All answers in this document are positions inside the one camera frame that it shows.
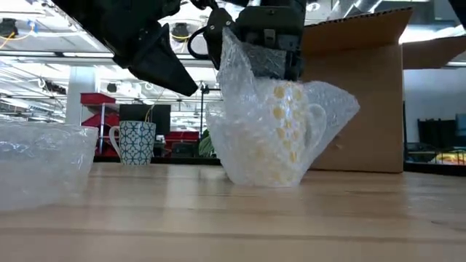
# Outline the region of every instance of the table surface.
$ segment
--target table surface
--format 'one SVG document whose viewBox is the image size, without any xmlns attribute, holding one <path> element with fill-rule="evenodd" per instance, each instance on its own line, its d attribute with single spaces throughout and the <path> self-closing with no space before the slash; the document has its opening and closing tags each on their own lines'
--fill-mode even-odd
<svg viewBox="0 0 466 262">
<path fill-rule="evenodd" d="M 235 186 L 220 167 L 95 164 L 82 196 L 0 214 L 1 262 L 465 261 L 466 180 L 310 172 Z"/>
</svg>

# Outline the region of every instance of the ceiling light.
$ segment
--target ceiling light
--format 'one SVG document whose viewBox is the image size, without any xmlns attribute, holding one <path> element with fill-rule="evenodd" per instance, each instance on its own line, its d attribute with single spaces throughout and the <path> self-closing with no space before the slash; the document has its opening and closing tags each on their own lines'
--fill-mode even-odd
<svg viewBox="0 0 466 262">
<path fill-rule="evenodd" d="M 320 4 L 317 3 L 317 2 L 308 3 L 306 5 L 306 11 L 308 11 L 308 12 L 317 11 L 317 10 L 319 10 L 319 8 L 320 8 Z"/>
</svg>

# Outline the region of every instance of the mug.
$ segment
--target mug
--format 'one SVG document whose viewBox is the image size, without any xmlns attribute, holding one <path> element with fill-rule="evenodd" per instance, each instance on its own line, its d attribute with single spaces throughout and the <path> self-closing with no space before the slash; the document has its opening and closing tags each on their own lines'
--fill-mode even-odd
<svg viewBox="0 0 466 262">
<path fill-rule="evenodd" d="M 121 121 L 119 127 L 110 129 L 110 142 L 123 164 L 138 165 L 151 162 L 155 127 L 151 122 Z M 116 130 L 119 131 L 119 146 L 115 140 Z"/>
</svg>

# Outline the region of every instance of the metal pole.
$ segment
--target metal pole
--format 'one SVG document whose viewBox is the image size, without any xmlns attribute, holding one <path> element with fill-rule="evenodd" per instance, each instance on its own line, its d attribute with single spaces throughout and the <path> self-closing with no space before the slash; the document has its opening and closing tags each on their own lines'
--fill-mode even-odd
<svg viewBox="0 0 466 262">
<path fill-rule="evenodd" d="M 205 86 L 202 84 L 201 86 L 201 127 L 199 132 L 199 138 L 202 138 L 202 118 L 204 117 L 204 89 Z"/>
<path fill-rule="evenodd" d="M 100 113 L 100 140 L 99 140 L 99 154 L 100 155 L 102 155 L 104 124 L 105 124 L 105 103 L 102 103 L 102 111 Z"/>
</svg>

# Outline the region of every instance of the bubble wrap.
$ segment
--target bubble wrap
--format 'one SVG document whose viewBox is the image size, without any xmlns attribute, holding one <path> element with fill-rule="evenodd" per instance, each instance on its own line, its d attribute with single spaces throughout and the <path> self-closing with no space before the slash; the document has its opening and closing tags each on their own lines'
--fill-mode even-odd
<svg viewBox="0 0 466 262">
<path fill-rule="evenodd" d="M 323 82 L 255 77 L 243 45 L 224 30 L 217 78 L 224 101 L 206 107 L 214 149 L 233 183 L 296 186 L 358 112 L 355 97 Z M 261 57 L 272 61 L 280 56 Z"/>
<path fill-rule="evenodd" d="M 0 211 L 82 192 L 97 137 L 93 127 L 0 119 Z"/>
</svg>

